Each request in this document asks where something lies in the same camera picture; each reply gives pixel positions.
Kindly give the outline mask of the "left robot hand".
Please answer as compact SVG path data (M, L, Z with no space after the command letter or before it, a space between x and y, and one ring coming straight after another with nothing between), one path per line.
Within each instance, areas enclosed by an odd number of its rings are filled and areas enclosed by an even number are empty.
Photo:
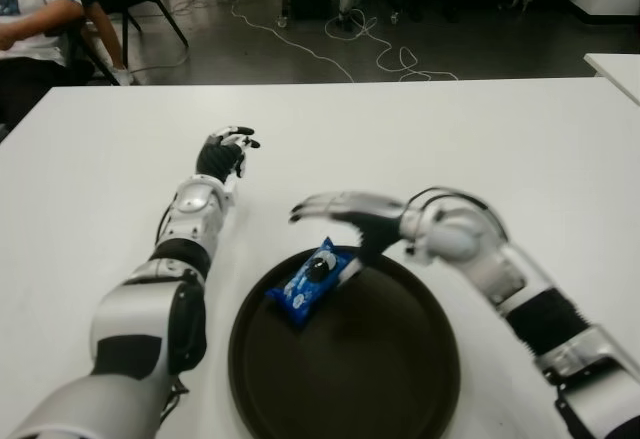
M209 135L196 161L196 173L211 176L225 183L231 174L242 178L246 153L261 145L254 139L255 130L243 126L227 126Z

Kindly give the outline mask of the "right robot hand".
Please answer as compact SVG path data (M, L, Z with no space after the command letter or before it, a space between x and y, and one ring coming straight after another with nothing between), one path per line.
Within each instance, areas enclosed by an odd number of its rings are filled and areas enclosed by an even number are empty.
M404 203L373 193L326 192L295 205L289 213L289 222L326 218L349 224L359 232L358 250L338 276L342 285L402 239L400 224L405 209Z

